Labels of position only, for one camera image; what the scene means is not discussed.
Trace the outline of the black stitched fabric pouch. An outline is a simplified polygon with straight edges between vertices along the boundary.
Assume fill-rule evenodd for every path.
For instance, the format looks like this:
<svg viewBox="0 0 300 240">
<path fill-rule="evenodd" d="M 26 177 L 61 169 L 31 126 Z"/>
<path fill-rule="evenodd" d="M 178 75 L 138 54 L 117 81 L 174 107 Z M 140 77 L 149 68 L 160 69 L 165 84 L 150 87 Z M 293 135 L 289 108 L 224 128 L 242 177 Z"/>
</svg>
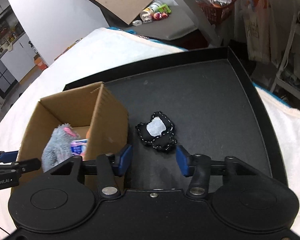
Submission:
<svg viewBox="0 0 300 240">
<path fill-rule="evenodd" d="M 157 152 L 170 152 L 177 144 L 175 124 L 162 111 L 154 112 L 149 122 L 140 122 L 135 129 L 143 145 Z"/>
</svg>

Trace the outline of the brown cardboard box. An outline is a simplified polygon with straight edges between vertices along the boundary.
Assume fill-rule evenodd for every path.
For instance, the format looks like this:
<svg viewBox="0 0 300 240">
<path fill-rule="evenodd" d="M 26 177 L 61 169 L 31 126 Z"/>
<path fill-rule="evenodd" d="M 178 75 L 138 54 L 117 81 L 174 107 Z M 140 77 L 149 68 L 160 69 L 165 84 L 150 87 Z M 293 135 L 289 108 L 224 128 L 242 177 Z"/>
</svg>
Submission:
<svg viewBox="0 0 300 240">
<path fill-rule="evenodd" d="M 116 153 L 127 143 L 128 111 L 102 82 L 74 88 L 38 101 L 25 130 L 18 161 L 42 157 L 55 128 L 69 124 L 81 138 L 90 129 L 83 160 Z"/>
</svg>

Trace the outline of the grey plush mouse toy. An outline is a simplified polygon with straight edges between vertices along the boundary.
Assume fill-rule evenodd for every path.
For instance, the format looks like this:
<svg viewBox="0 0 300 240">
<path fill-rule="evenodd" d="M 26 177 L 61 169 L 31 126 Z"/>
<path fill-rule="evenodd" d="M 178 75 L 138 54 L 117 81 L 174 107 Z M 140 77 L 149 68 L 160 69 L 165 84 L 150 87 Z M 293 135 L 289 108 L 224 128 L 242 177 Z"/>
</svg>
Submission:
<svg viewBox="0 0 300 240">
<path fill-rule="evenodd" d="M 43 172 L 71 158 L 71 143 L 80 138 L 69 124 L 62 124 L 55 128 L 42 153 Z"/>
</svg>

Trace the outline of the blue tissue pack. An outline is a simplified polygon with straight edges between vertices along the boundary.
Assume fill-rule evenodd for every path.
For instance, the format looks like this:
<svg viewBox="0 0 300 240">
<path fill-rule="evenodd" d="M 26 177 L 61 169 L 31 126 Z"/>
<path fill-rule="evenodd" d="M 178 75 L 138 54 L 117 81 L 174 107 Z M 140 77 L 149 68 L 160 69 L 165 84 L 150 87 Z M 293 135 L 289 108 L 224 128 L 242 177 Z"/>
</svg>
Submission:
<svg viewBox="0 0 300 240">
<path fill-rule="evenodd" d="M 73 140 L 70 143 L 70 149 L 73 155 L 84 156 L 87 150 L 87 139 Z"/>
</svg>

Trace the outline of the orange burger plush toy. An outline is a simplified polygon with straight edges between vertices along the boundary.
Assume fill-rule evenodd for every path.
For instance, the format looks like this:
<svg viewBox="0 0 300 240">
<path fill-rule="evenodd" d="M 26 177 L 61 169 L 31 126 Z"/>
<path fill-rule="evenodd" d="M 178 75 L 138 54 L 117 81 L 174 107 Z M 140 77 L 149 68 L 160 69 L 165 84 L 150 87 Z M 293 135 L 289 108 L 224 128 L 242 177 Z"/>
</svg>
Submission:
<svg viewBox="0 0 300 240">
<path fill-rule="evenodd" d="M 88 140 L 90 138 L 90 129 L 87 130 L 85 138 Z"/>
</svg>

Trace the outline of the black shallow tray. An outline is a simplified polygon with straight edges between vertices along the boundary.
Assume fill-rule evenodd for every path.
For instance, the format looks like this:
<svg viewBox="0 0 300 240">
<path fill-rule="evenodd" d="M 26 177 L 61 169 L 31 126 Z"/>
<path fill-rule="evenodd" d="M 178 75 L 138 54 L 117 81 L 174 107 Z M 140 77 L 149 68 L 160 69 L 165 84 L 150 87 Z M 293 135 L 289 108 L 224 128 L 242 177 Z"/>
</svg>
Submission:
<svg viewBox="0 0 300 240">
<path fill-rule="evenodd" d="M 186 189 L 175 153 L 142 144 L 136 125 L 156 111 L 175 125 L 178 145 L 213 160 L 234 156 L 287 182 L 283 157 L 269 115 L 243 64 L 229 47 L 154 57 L 67 82 L 66 90 L 102 81 L 129 113 L 133 160 L 129 189 Z"/>
</svg>

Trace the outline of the white kitchen cabinet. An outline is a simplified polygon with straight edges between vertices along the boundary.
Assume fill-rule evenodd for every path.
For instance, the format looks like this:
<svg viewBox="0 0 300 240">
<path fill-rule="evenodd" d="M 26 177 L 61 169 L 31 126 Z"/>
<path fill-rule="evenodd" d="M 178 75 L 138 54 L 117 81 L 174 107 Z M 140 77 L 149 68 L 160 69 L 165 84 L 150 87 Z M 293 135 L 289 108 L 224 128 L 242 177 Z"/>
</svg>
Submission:
<svg viewBox="0 0 300 240">
<path fill-rule="evenodd" d="M 27 34 L 23 34 L 13 42 L 12 50 L 2 55 L 1 61 L 14 78 L 21 81 L 34 68 L 36 52 Z"/>
</svg>

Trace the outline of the white blanket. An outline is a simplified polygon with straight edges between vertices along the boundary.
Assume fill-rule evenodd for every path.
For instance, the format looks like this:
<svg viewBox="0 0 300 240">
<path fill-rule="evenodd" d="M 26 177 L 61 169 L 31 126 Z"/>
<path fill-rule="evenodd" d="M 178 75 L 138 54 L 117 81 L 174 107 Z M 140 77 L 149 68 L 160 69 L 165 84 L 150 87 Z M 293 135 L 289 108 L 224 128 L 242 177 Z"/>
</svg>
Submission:
<svg viewBox="0 0 300 240">
<path fill-rule="evenodd" d="M 177 53 L 179 49 L 125 31 L 100 28 L 83 38 L 33 81 L 0 122 L 0 151 L 21 146 L 37 102 L 91 74 L 123 64 Z M 268 112 L 285 164 L 288 185 L 300 201 L 300 111 L 288 107 L 264 89 L 257 92 Z M 300 211 L 292 226 L 300 236 Z"/>
</svg>

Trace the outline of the white charger block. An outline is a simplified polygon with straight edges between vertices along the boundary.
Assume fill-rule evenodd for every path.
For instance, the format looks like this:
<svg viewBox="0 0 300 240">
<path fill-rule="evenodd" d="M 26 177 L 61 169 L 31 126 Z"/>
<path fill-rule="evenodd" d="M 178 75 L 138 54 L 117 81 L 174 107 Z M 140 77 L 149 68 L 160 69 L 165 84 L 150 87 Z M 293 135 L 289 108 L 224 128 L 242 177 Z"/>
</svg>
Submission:
<svg viewBox="0 0 300 240">
<path fill-rule="evenodd" d="M 140 25 L 142 25 L 142 20 L 134 20 L 132 22 L 132 25 L 135 26 L 135 27 L 140 26 Z"/>
</svg>

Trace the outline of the grey bench seat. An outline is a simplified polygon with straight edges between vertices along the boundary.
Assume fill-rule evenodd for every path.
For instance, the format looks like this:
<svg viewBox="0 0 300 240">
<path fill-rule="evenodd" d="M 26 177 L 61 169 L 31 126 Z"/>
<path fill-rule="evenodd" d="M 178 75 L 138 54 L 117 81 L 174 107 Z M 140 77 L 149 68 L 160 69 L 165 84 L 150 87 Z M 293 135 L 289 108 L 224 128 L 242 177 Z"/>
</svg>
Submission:
<svg viewBox="0 0 300 240">
<path fill-rule="evenodd" d="M 138 35 L 165 41 L 182 38 L 197 30 L 181 7 L 171 6 L 170 9 L 171 13 L 166 19 L 127 27 L 127 30 L 134 30 Z"/>
</svg>

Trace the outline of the red doll toy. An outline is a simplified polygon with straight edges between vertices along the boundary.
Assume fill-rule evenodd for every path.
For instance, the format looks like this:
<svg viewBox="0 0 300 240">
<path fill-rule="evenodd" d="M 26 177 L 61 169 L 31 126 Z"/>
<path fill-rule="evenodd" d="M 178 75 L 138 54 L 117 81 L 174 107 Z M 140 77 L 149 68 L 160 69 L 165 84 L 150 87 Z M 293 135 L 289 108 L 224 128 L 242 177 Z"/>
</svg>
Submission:
<svg viewBox="0 0 300 240">
<path fill-rule="evenodd" d="M 155 21 L 160 21 L 163 19 L 168 18 L 169 14 L 165 13 L 165 12 L 155 12 L 152 16 L 153 20 Z"/>
</svg>

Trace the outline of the white food canister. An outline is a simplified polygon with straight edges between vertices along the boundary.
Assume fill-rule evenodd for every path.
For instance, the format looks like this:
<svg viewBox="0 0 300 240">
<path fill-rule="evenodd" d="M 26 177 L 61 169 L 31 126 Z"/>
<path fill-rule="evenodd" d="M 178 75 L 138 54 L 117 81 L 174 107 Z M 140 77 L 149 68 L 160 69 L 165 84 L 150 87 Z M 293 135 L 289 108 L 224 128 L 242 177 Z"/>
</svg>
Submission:
<svg viewBox="0 0 300 240">
<path fill-rule="evenodd" d="M 161 0 L 154 0 L 148 7 L 143 9 L 140 12 L 140 17 L 142 18 L 144 15 L 150 14 L 151 16 L 158 11 L 159 7 L 163 5 Z"/>
</svg>

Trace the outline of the green toy box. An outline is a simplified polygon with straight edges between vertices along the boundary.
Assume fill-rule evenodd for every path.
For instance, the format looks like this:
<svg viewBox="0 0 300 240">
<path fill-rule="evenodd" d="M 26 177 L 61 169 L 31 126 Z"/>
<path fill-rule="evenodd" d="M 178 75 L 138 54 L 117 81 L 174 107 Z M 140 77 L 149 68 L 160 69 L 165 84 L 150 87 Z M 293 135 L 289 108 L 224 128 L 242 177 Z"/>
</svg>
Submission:
<svg viewBox="0 0 300 240">
<path fill-rule="evenodd" d="M 158 7 L 158 12 L 170 14 L 171 9 L 169 8 L 169 6 L 167 4 L 162 4 L 161 6 Z"/>
</svg>

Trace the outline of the red plastic basket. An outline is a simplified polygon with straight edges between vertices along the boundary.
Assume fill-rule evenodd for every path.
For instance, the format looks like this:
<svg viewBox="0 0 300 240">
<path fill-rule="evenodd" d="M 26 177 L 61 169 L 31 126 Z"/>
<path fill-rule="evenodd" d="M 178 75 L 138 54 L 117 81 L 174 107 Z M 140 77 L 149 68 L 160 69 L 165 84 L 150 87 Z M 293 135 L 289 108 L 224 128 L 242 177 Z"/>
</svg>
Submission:
<svg viewBox="0 0 300 240">
<path fill-rule="evenodd" d="M 227 20 L 237 0 L 198 0 L 197 4 L 211 24 L 220 25 Z"/>
</svg>

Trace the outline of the white tote bag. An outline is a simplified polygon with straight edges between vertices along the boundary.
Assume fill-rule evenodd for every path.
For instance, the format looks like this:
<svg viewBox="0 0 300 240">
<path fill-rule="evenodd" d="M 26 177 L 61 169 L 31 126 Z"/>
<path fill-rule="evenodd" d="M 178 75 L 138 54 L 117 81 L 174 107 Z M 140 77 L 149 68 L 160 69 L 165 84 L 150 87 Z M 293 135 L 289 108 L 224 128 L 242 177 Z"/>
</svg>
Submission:
<svg viewBox="0 0 300 240">
<path fill-rule="evenodd" d="M 271 0 L 247 0 L 241 13 L 249 59 L 278 66 L 280 56 Z"/>
</svg>

